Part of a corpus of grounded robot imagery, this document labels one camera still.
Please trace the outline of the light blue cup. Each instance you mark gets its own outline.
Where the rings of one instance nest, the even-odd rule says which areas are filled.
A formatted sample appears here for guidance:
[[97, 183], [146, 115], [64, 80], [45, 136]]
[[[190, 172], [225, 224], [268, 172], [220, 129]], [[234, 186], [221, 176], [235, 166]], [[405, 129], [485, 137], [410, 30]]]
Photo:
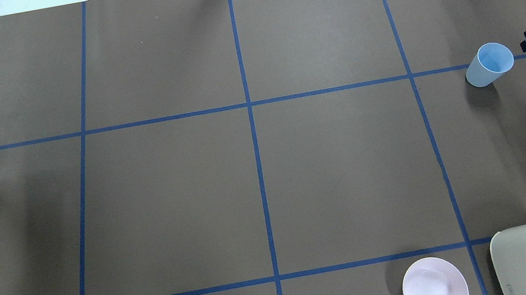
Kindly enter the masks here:
[[487, 87], [511, 70], [514, 55], [507, 46], [486, 43], [477, 51], [465, 73], [466, 81], [474, 87]]

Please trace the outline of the pink bowl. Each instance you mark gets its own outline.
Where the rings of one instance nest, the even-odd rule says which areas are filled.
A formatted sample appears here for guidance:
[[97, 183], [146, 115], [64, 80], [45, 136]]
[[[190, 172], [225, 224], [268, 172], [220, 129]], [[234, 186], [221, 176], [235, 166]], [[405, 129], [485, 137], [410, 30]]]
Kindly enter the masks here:
[[438, 257], [412, 263], [401, 283], [402, 295], [470, 295], [461, 271]]

